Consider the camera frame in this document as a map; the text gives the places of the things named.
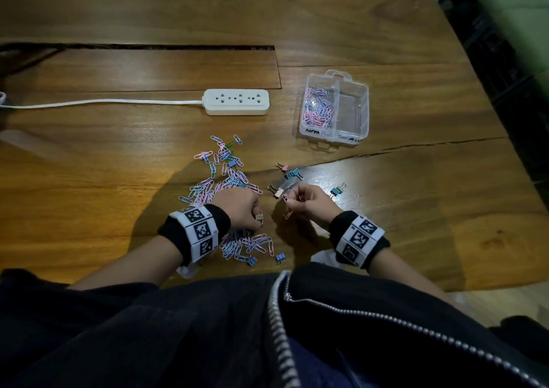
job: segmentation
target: wooden table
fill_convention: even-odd
[[[325,190],[346,182],[338,203],[382,225],[445,290],[547,279],[547,211],[435,0],[0,0],[0,11],[4,42],[274,46],[73,50],[6,77],[14,104],[242,87],[268,89],[271,107],[255,117],[109,104],[3,111],[2,268],[73,282],[123,255],[209,174],[193,155],[213,149],[210,135],[238,134],[252,183],[278,180],[276,162],[307,167]],[[307,75],[330,68],[370,87],[370,135],[355,147],[297,135]],[[267,193],[265,233],[286,267],[327,247],[284,222]],[[219,255],[199,279],[282,269],[264,255],[253,268]]]

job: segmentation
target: electrical outlet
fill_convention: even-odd
[[[269,93],[250,88],[209,88],[202,105],[212,116],[264,115],[269,108]]]

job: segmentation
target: clear plastic container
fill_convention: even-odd
[[[368,85],[336,70],[307,77],[299,122],[301,134],[357,144],[368,136],[368,129]]]

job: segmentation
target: hand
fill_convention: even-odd
[[[288,193],[286,212],[290,211],[302,213],[325,230],[334,217],[343,212],[319,186],[304,183]]]
[[[257,230],[261,227],[261,222],[254,218],[259,214],[259,197],[249,189],[234,187],[221,190],[210,203],[227,213],[231,229]]]

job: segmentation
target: metal zipper teeth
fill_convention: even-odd
[[[280,284],[289,274],[290,271],[282,271],[273,284],[267,303],[267,314],[274,339],[278,368],[282,374],[284,387],[300,388],[301,382],[299,381],[298,371],[295,369],[294,357],[292,355],[292,350],[290,349],[290,344],[288,343],[288,336],[286,336],[286,329],[284,328],[284,322],[282,321],[282,315],[280,314],[280,307],[278,306],[278,290]]]
[[[498,357],[496,355],[492,355],[491,353],[485,352],[484,350],[477,349],[476,347],[471,346],[468,343],[463,343],[462,341],[454,339],[453,337],[444,335],[444,334],[436,332],[434,330],[427,329],[425,327],[418,326],[417,324],[407,322],[406,320],[398,319],[396,317],[386,315],[386,314],[365,312],[365,311],[361,311],[361,310],[345,310],[345,309],[330,306],[329,304],[322,303],[320,301],[316,301],[316,300],[313,300],[311,298],[303,298],[301,300],[294,300],[292,298],[292,295],[288,292],[288,287],[289,286],[290,286],[290,277],[288,275],[288,279],[286,280],[285,288],[284,288],[284,294],[285,294],[284,295],[284,301],[291,302],[291,303],[298,303],[298,302],[305,301],[305,302],[314,304],[315,306],[327,308],[327,309],[333,311],[334,313],[338,313],[338,314],[360,315],[360,316],[364,316],[364,317],[371,317],[371,318],[374,318],[374,319],[384,320],[386,322],[393,322],[397,325],[407,327],[408,329],[412,329],[413,331],[416,331],[418,333],[422,333],[426,336],[434,337],[435,339],[441,340],[442,342],[445,342],[445,343],[448,343],[451,346],[455,346],[458,349],[463,349],[466,352],[469,352],[473,355],[477,355],[479,358],[483,358],[483,359],[487,360],[488,362],[492,362],[492,363],[496,364],[497,366],[502,366],[503,369],[505,369],[506,371],[510,371],[513,374],[519,376],[522,379],[523,382],[527,382],[531,386],[540,387],[540,388],[547,388],[546,385],[540,384],[540,382],[537,379],[532,378],[526,372],[522,371],[521,369],[517,368],[516,366],[513,366],[508,361],[505,361],[505,360],[501,359],[500,357]]]

